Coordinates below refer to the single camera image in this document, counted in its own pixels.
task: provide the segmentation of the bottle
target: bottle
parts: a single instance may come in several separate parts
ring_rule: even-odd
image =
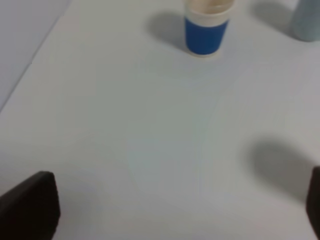
[[[299,0],[291,28],[302,41],[320,41],[320,0]]]

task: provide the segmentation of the paper cup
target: paper cup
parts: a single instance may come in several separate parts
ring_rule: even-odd
[[[185,42],[193,55],[216,53],[225,34],[234,0],[185,0]]]

